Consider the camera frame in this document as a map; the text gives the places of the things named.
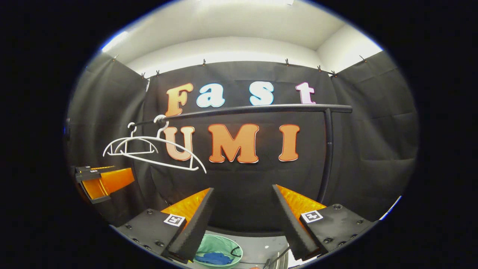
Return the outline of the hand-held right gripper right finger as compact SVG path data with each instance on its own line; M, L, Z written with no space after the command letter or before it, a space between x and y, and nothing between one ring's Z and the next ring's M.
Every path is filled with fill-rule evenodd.
M350 245L376 225L345 206L325 206L277 184L271 187L280 227L296 259L324 256Z

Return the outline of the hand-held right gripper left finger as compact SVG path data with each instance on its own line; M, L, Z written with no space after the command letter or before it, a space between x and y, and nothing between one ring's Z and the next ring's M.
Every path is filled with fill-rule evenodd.
M215 189L207 188L168 208L146 209L116 232L161 259L191 262L208 228L215 206Z

